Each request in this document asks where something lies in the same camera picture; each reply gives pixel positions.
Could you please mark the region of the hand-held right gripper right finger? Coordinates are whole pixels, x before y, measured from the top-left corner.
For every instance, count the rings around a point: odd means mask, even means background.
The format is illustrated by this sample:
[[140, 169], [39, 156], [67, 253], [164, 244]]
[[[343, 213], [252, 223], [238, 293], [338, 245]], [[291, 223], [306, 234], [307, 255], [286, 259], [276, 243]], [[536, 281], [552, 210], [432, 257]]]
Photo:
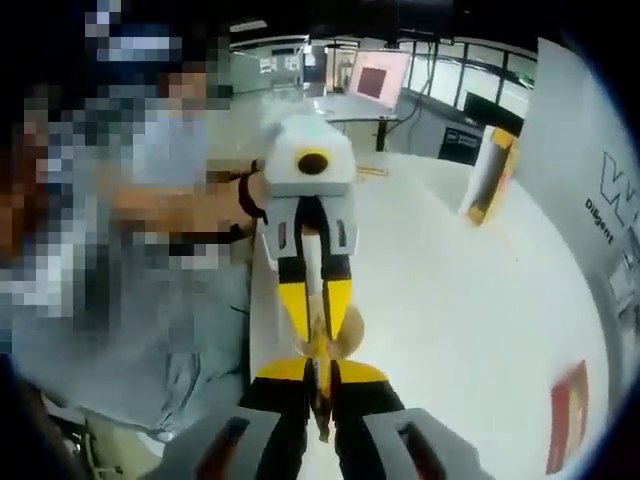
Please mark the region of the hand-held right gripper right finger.
[[472, 443], [421, 408], [407, 408], [386, 375], [332, 365], [335, 451], [345, 479], [486, 479]]

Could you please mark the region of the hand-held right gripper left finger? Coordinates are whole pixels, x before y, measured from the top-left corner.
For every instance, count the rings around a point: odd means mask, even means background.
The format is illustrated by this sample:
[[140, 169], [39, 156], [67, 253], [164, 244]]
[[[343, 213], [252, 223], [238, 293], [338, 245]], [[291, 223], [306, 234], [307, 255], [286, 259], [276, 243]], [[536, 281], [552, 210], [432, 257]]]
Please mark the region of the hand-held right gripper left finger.
[[159, 479], [295, 479], [307, 446], [309, 360], [263, 367], [237, 405], [215, 406], [164, 448]]

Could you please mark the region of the person's left hand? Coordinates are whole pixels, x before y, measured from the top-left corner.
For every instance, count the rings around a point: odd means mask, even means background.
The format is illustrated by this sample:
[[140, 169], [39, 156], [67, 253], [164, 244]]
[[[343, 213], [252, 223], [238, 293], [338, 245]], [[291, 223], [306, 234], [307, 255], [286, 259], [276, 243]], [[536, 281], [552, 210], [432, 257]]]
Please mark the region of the person's left hand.
[[269, 187], [264, 177], [264, 161], [252, 160], [244, 170], [231, 177], [234, 207], [230, 220], [233, 241], [244, 240], [255, 234], [259, 222], [268, 223], [266, 203]]

